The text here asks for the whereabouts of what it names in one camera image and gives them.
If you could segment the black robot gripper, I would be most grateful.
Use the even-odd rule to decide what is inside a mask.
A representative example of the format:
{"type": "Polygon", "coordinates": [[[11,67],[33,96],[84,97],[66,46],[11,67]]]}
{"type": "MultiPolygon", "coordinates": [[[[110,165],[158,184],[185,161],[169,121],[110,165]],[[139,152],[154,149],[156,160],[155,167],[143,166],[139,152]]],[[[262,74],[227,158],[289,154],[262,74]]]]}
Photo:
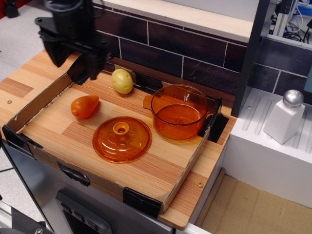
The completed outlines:
{"type": "Polygon", "coordinates": [[[38,17],[35,23],[55,66],[61,67],[77,51],[85,56],[90,79],[97,79],[105,67],[109,41],[95,29],[95,16],[91,11],[53,12],[52,17],[38,17]]]}

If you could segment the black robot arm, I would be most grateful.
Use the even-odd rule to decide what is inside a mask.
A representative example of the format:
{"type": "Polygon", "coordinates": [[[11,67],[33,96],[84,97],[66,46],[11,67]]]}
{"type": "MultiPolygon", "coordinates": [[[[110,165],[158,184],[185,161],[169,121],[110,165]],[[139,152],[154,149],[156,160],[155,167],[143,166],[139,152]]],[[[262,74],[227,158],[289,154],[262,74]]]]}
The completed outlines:
{"type": "Polygon", "coordinates": [[[80,56],[67,74],[72,82],[82,85],[87,79],[95,80],[110,59],[109,41],[95,29],[96,14],[90,0],[46,0],[50,18],[36,18],[39,35],[45,50],[57,67],[61,67],[74,52],[80,56]]]}

